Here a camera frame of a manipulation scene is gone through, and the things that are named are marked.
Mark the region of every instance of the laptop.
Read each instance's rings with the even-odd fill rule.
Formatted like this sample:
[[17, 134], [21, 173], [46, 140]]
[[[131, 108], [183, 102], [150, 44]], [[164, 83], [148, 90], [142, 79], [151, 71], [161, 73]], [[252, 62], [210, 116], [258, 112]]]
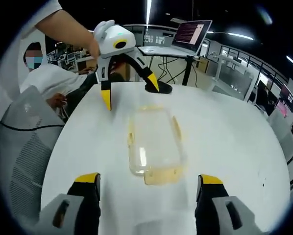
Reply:
[[212, 21], [189, 21], [179, 25], [170, 47], [139, 47], [146, 55], [197, 57]]

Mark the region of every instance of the gray chair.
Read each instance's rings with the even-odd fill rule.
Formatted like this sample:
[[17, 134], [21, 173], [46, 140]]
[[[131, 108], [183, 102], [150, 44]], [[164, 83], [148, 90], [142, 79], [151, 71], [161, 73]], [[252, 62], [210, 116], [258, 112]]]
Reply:
[[289, 132], [279, 143], [283, 149], [286, 161], [290, 161], [293, 157], [293, 134]]
[[[10, 105], [2, 121], [21, 129], [64, 125], [33, 86]], [[61, 130], [15, 131], [0, 125], [0, 190], [12, 215], [25, 227], [39, 219], [44, 175]]]
[[279, 141], [291, 132], [290, 125], [286, 122], [282, 113], [277, 109], [275, 109], [268, 117], [268, 122]]

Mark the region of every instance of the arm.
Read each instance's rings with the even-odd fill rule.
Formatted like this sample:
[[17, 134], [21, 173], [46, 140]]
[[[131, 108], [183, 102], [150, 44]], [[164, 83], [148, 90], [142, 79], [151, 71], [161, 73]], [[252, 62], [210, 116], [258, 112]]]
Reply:
[[98, 43], [92, 33], [64, 10], [47, 16], [36, 24], [36, 28], [57, 41], [88, 49], [96, 59], [99, 56]]

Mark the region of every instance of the ceiling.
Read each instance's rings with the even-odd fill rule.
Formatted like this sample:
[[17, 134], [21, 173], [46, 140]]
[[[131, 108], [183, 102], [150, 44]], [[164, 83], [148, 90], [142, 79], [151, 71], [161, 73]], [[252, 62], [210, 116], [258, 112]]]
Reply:
[[[59, 2], [88, 29], [110, 19], [118, 24], [146, 23], [147, 0]], [[258, 5], [246, 1], [152, 0], [149, 24], [178, 27], [177, 23], [170, 21], [171, 18], [213, 20], [211, 31], [252, 37], [254, 41], [228, 34], [208, 34], [209, 39], [253, 54], [293, 79], [293, 64], [286, 58], [289, 55], [293, 59], [293, 4], [278, 1]]]

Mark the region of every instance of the laptop screen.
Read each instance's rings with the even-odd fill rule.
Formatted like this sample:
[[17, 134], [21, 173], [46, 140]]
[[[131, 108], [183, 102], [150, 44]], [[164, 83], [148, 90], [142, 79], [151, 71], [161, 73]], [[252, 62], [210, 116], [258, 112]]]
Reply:
[[198, 53], [212, 21], [190, 21], [179, 25], [172, 46]]

